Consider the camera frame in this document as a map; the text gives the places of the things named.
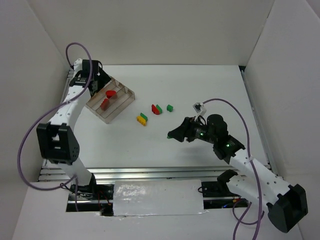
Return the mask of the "red rectangular lego brick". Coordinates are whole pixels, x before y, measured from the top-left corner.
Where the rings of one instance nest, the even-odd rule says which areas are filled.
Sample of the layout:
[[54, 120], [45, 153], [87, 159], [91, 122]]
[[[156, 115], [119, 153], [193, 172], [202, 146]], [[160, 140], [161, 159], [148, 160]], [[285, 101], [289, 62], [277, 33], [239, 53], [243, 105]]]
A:
[[102, 103], [100, 104], [100, 109], [101, 109], [102, 111], [106, 111], [106, 110], [108, 109], [108, 107], [109, 107], [109, 104], [110, 104], [109, 99], [108, 99], [108, 98], [105, 98], [105, 99], [102, 101]]

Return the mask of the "small yellow lego brick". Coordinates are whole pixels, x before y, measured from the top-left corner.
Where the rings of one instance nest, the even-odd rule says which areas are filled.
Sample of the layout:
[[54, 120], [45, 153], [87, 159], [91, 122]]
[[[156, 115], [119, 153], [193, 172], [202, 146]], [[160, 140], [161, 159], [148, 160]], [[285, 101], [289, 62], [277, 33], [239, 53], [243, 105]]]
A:
[[140, 115], [136, 117], [136, 120], [143, 126], [147, 125], [147, 120], [144, 117], [140, 116]]

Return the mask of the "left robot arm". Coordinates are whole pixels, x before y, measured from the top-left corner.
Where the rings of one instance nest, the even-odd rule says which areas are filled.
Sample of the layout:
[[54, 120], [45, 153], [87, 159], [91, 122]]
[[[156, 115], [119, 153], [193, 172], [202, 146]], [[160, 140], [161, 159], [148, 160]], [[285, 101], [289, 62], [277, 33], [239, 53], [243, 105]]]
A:
[[63, 101], [65, 105], [47, 123], [40, 123], [36, 128], [42, 158], [57, 165], [71, 178], [71, 192], [89, 199], [97, 195], [97, 182], [80, 160], [80, 145], [74, 128], [86, 103], [110, 80], [100, 61], [77, 59]]

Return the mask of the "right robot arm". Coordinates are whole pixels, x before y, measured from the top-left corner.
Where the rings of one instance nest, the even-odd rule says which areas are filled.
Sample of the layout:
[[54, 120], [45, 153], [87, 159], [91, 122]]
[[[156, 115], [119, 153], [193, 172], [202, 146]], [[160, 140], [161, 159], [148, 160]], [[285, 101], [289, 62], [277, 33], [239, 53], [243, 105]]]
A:
[[257, 204], [260, 212], [266, 211], [270, 222], [282, 233], [288, 233], [307, 215], [305, 189], [286, 182], [249, 157], [245, 146], [229, 134], [221, 115], [209, 115], [206, 124], [195, 117], [185, 117], [167, 136], [179, 142], [201, 140], [212, 144], [217, 158], [234, 168], [221, 174], [217, 181], [230, 193]]

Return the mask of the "red rounded lego brick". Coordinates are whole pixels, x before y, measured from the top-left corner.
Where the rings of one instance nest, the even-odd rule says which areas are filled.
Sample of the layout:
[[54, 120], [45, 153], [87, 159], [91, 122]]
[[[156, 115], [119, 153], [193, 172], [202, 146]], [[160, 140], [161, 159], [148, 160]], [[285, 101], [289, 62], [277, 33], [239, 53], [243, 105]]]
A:
[[105, 92], [107, 99], [116, 99], [118, 97], [117, 92], [115, 90], [107, 90]]

